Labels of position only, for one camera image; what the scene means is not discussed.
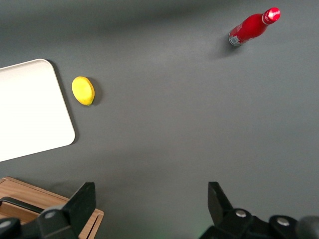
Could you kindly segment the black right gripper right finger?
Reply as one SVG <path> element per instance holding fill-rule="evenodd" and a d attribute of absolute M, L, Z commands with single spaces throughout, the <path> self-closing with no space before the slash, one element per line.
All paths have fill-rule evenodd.
<path fill-rule="evenodd" d="M 296 220 L 274 215 L 268 222 L 241 208 L 234 208 L 218 182 L 208 183 L 208 209 L 213 225 L 202 239 L 317 239 L 318 216 Z"/>

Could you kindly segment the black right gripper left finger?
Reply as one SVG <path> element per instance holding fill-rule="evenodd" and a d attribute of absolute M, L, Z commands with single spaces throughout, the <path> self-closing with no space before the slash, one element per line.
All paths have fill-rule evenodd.
<path fill-rule="evenodd" d="M 0 220 L 2 239 L 78 239 L 96 208 L 93 182 L 84 183 L 64 205 L 43 210 L 24 225 L 15 217 Z"/>

